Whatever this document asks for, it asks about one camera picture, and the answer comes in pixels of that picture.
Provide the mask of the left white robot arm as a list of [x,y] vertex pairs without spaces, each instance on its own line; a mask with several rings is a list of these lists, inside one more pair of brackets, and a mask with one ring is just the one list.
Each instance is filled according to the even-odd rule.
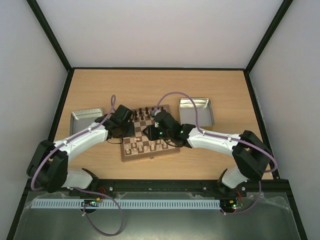
[[71,169],[69,163],[87,149],[110,139],[124,139],[135,134],[135,113],[124,105],[94,120],[85,129],[56,142],[43,140],[37,146],[27,168],[33,191],[54,193],[60,188],[87,189],[95,175],[85,169]]

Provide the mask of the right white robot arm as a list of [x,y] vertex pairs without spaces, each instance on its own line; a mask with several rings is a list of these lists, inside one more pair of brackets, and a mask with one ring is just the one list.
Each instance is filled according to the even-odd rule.
[[207,131],[194,124],[180,124],[170,113],[158,110],[155,123],[143,129],[150,141],[163,140],[178,148],[201,148],[233,157],[235,166],[225,169],[217,181],[218,191],[229,196],[247,181],[260,181],[271,160],[269,148],[251,131],[225,134]]

